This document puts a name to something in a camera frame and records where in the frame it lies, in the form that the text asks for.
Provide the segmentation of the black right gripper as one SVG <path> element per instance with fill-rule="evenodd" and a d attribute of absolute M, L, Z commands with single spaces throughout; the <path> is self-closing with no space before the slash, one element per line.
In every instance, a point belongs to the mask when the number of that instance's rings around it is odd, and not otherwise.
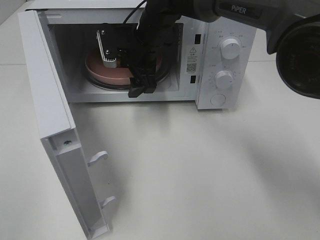
<path fill-rule="evenodd" d="M 103 23 L 99 30 L 106 32 L 103 38 L 107 46 L 116 50 L 117 67 L 129 68 L 133 75 L 130 78 L 128 97 L 138 98 L 142 94 L 153 94 L 159 81 L 159 48 L 149 48 L 139 42 L 134 34 L 134 24 Z M 99 83 L 106 87 L 120 87 Z"/>

